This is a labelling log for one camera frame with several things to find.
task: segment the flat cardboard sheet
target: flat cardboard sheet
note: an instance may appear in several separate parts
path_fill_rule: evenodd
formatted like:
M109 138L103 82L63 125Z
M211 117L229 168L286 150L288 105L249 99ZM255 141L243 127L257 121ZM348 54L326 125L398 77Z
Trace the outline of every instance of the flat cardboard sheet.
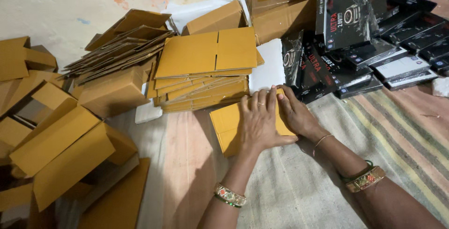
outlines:
M84 84L79 104L99 117L112 117L149 101L142 94L140 66L109 74Z
M155 78L257 66L254 29L244 27L166 41Z
M28 36L0 41L0 52L0 81L27 77L27 65L37 70L58 66L53 55L31 49Z
M149 158L81 215L78 229L134 229L149 168Z
M217 32L243 26L245 26L243 10L237 0L187 23L190 35Z
M277 93L284 94L284 91L278 89ZM237 154L240 147L240 135L238 134L240 123L239 103L211 112L210 118L224 156L228 157ZM283 118L283 112L280 110L276 100L276 130L278 130L280 135L295 135L289 130Z
M47 208L114 152L103 126L98 125L55 157L35 175L33 191L39 211Z
M151 11L142 11L137 9L129 10L123 18L117 21L111 28L109 28L100 37L95 36L91 42L86 46L86 51L93 51L105 43L111 41L120 33L130 31L141 25L151 26L153 28L160 28L165 24L165 21L171 14L160 14Z
M78 106L36 135L10 157L27 175L34 176L100 120Z

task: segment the bracelet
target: bracelet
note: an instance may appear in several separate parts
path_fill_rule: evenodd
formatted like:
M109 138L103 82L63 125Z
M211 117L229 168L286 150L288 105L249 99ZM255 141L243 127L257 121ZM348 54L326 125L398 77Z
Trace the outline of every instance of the bracelet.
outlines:
M355 193L373 186L385 177L385 171L379 166L374 166L367 173L357 177L346 184L350 192Z
M328 135L326 135L326 136L324 136L324 137L322 137L321 139L320 139L320 141L318 141L317 142L317 144L315 145L315 147L313 148L313 157L315 157L315 148L317 148L317 146L324 140L324 138L327 138L327 137L329 137L329 136L333 136L332 134L328 134Z
M217 198L220 197L220 200L223 202L237 208L242 207L246 203L246 197L231 191L227 187L221 185L221 183L217 183L215 185L214 194Z

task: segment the cardboard flap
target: cardboard flap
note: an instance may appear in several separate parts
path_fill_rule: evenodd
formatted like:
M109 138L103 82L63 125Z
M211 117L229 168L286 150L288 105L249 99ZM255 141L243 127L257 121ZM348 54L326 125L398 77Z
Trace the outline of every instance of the cardboard flap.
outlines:
M58 119L10 155L27 175L34 176L100 120L82 106Z
M16 147L31 132L31 129L6 117L0 121L0 142Z
M22 185L0 192L0 212L31 202L33 184Z
M103 126L98 125L40 170L33 191L39 211L47 208L113 152Z
M165 21L171 16L171 14L160 14L151 11L142 11L131 9L126 15L109 28L100 37L93 38L91 42L86 46L85 50L93 51L105 43L114 39L119 33L133 30L141 25L160 28L165 24Z
M148 175L149 158L113 186L81 215L78 229L133 229Z

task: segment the finger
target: finger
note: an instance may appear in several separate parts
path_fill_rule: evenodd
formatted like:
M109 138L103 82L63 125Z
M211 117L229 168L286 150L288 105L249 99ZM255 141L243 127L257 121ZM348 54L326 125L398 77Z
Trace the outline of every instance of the finger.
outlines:
M292 111L289 99L283 94L278 94L279 105L282 107L285 113Z
M259 111L261 112L267 112L267 91L261 90L259 91Z
M244 95L240 100L240 107L242 108L243 113L247 113L250 110L248 109L248 96Z
M278 134L276 141L277 146L289 145L298 141L298 136L287 136L287 135L283 136Z
M268 95L267 109L269 113L276 111L276 86L272 86Z
M257 103L259 102L259 92L258 91L256 91L254 94L253 94L253 97L252 97L252 99L251 99L251 111L252 112L257 112L257 111L259 111L258 109L257 109Z

